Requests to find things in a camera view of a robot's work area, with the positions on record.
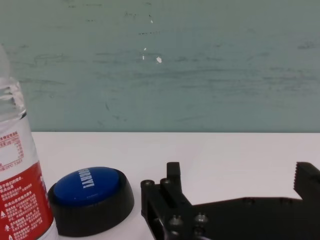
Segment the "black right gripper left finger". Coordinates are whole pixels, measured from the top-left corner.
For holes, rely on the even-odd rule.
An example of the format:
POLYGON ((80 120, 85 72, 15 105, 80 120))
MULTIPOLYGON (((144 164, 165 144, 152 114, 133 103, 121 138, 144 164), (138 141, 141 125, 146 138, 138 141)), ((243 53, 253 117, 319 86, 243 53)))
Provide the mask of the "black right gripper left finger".
POLYGON ((155 240, 193 240, 193 205, 182 192, 179 162, 166 164, 166 177, 158 184, 140 183, 141 215, 155 240))

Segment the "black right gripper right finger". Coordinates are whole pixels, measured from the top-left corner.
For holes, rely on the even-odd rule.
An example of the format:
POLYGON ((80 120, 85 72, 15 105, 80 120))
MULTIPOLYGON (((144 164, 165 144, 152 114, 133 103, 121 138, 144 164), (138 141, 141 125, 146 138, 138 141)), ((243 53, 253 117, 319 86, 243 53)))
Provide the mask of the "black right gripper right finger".
POLYGON ((293 189, 303 200, 319 200, 320 170, 309 162, 297 162, 293 189))

